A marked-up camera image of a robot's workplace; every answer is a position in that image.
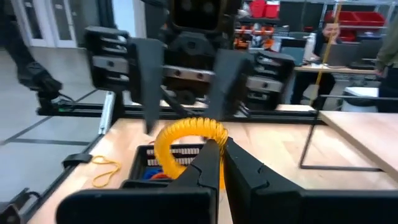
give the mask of white bottle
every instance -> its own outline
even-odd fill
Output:
[[[305,48],[304,48],[304,60],[306,60],[306,61],[311,60],[312,52],[315,47],[315,38],[317,38],[316,33],[311,33],[307,37],[307,43],[305,44]]]

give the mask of red storage bin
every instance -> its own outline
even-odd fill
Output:
[[[385,19],[378,12],[354,12],[359,26],[384,26]]]
[[[266,2],[264,0],[255,0],[250,3],[251,17],[262,18],[262,14],[266,8]]]
[[[325,15],[325,20],[332,18],[333,11],[328,11]],[[358,26],[359,19],[355,16],[354,12],[341,11],[338,16],[338,21],[342,26]]]
[[[352,30],[342,30],[340,32],[340,40],[345,42],[353,42],[355,41],[355,31]]]
[[[279,8],[280,8],[279,1],[267,1],[267,4],[264,8],[263,17],[271,19],[278,18]]]

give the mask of person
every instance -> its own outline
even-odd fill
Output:
[[[382,47],[376,57],[376,75],[381,77],[379,97],[398,98],[398,16],[390,23]],[[378,100],[381,113],[398,113],[398,101]]]
[[[0,43],[17,66],[20,84],[36,91],[39,98],[54,100],[59,97],[62,84],[37,62],[25,45],[18,28],[5,12],[5,1],[0,0]]]
[[[323,45],[327,44],[331,39],[331,44],[339,44],[341,41],[338,36],[340,34],[340,25],[335,23],[334,18],[329,18],[323,22],[322,29],[317,31],[317,37],[315,39],[315,46],[313,50],[313,58],[319,60],[321,57]],[[291,104],[299,105],[304,91],[310,84],[315,84],[317,81],[318,73],[313,72],[297,72],[296,79],[293,87],[293,94],[290,99]],[[333,87],[335,86],[335,78],[330,73],[323,73],[319,83],[318,95],[329,95]],[[319,106],[323,108],[326,102],[326,98],[314,101],[312,107]]]

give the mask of wooden table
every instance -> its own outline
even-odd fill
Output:
[[[300,67],[295,67],[294,70],[296,72],[312,72],[318,73],[320,70],[320,66],[317,65],[303,65]],[[323,67],[324,73],[347,73],[350,75],[375,75],[373,70],[357,70],[357,69],[350,69],[350,68],[329,68],[327,66]],[[284,95],[284,104],[290,104],[290,98],[293,94],[293,87],[295,83],[295,73],[291,76]]]
[[[280,110],[305,111],[311,107],[282,105]],[[158,133],[165,124],[160,121]],[[308,125],[225,123],[236,143],[265,165],[307,189],[397,189],[398,184],[383,172],[343,172],[303,170],[297,167],[307,134]],[[90,152],[121,162],[122,168],[107,188],[119,188],[129,175],[137,146],[148,144],[154,136],[144,134],[143,122],[120,119]],[[176,143],[199,143],[201,138],[189,136]],[[320,126],[313,135],[306,163],[309,165],[375,166],[328,126]],[[93,177],[109,170],[107,165],[93,163],[79,165],[64,183],[30,219],[29,224],[55,224],[55,211],[67,195],[92,188]],[[232,224],[226,192],[220,192],[219,223]]]
[[[295,67],[295,70],[298,72],[319,72],[320,66],[316,65],[304,65],[301,67]],[[358,69],[351,69],[347,67],[343,68],[330,68],[327,66],[323,67],[323,72],[325,73],[348,73],[348,74],[358,74],[358,75],[375,75],[374,70],[358,70]]]
[[[321,111],[320,117],[398,181],[398,114]]]

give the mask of hand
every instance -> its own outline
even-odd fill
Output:
[[[319,60],[319,56],[317,56],[316,54],[312,54],[311,60]]]
[[[375,70],[374,73],[379,77],[383,76],[383,71]]]

